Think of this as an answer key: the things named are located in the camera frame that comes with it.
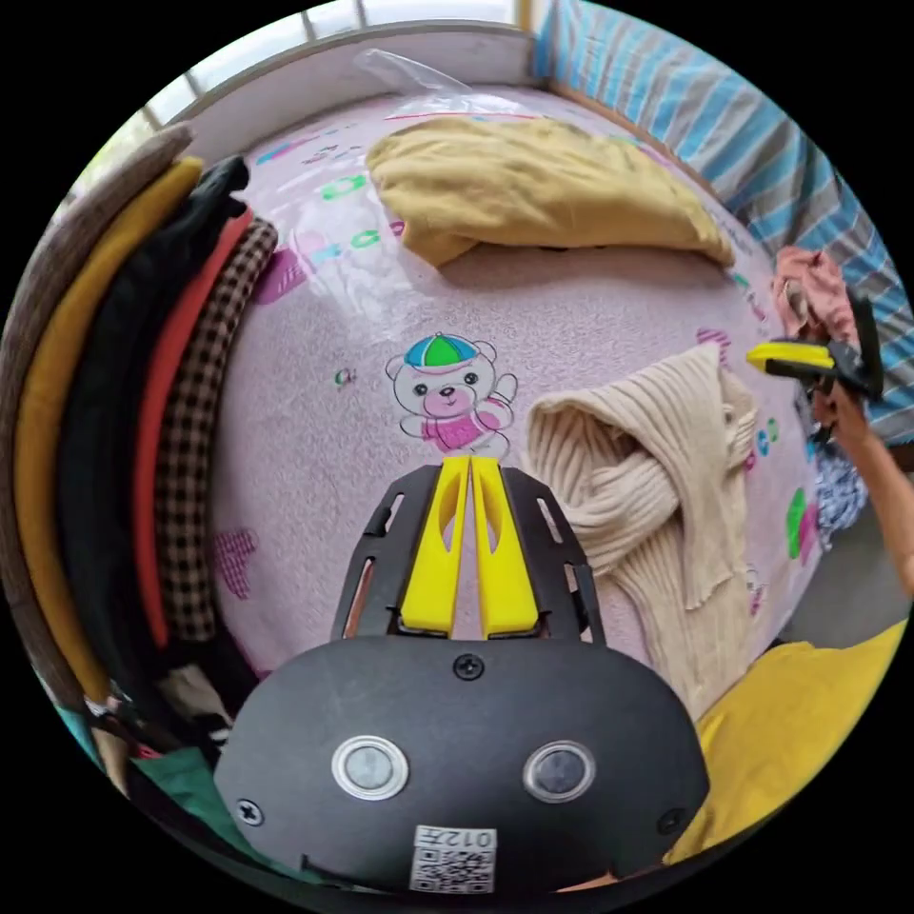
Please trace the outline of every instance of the window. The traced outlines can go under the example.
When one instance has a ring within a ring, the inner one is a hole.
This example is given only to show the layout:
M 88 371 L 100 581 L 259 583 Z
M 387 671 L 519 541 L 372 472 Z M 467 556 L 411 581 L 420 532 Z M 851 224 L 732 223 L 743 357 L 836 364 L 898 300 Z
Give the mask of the window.
M 416 19 L 514 21 L 514 0 L 364 0 L 370 26 Z
M 94 158 L 76 179 L 72 193 L 85 193 L 99 179 L 121 164 L 144 140 L 152 136 L 152 124 L 137 111 L 108 142 L 95 153 Z
M 167 124 L 196 101 L 197 95 L 183 73 L 149 99 L 149 110 L 160 124 Z
M 355 0 L 331 0 L 319 7 L 311 7 L 307 13 L 317 38 L 329 38 L 359 28 Z
M 226 45 L 191 68 L 190 75 L 200 89 L 207 92 L 248 67 L 281 54 L 284 50 L 297 48 L 307 40 L 301 13 L 294 13 Z

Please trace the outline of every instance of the person's hand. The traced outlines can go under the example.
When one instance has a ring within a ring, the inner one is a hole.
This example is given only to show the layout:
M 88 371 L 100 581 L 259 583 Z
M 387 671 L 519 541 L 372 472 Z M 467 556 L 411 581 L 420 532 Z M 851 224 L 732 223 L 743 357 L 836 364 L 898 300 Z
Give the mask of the person's hand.
M 837 382 L 831 393 L 815 392 L 812 412 L 816 422 L 831 428 L 832 436 L 844 450 L 858 448 L 873 435 L 860 399 Z

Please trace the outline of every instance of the yellow blanket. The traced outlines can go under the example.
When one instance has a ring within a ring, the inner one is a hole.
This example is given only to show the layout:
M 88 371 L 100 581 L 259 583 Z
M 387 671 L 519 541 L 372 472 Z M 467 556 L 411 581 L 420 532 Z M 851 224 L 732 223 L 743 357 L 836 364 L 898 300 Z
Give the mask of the yellow blanket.
M 698 724 L 711 789 L 667 862 L 726 841 L 799 793 L 864 713 L 905 625 L 844 650 L 790 644 L 759 658 Z
M 695 192 L 632 144 L 546 118 L 497 124 L 440 117 L 368 152 L 403 244 L 434 267 L 480 242 L 554 248 L 733 251 Z
M 19 403 L 13 476 L 22 551 L 50 633 L 79 684 L 97 704 L 108 698 L 108 676 L 89 646 L 57 552 L 54 470 L 60 423 L 92 318 L 111 279 L 185 200 L 202 171 L 200 159 L 183 159 L 111 223 L 53 313 Z

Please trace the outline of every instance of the ribbed knit fabric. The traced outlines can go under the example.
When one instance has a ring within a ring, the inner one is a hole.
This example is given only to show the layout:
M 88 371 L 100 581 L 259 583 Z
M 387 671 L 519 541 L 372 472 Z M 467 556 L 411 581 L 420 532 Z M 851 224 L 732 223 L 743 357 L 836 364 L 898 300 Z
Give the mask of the ribbed knit fabric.
M 693 719 L 752 659 L 743 463 L 755 415 L 712 343 L 543 397 L 527 419 L 527 471 L 554 491 L 594 574 L 628 593 Z

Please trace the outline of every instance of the brown plaid cloth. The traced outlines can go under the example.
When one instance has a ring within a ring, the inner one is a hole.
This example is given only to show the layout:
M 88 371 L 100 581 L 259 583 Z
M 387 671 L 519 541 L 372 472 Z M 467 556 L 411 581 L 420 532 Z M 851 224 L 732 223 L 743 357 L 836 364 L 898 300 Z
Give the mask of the brown plaid cloth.
M 155 537 L 169 632 L 181 641 L 215 634 L 207 555 L 209 450 L 229 348 L 258 277 L 279 241 L 253 219 L 222 268 L 169 394 L 155 467 Z
M 29 659 L 54 701 L 84 707 L 83 690 L 64 660 L 31 589 L 12 498 L 12 450 L 19 398 L 51 315 L 114 217 L 155 181 L 193 139 L 188 124 L 151 136 L 45 231 L 10 305 L 0 342 L 0 577 Z

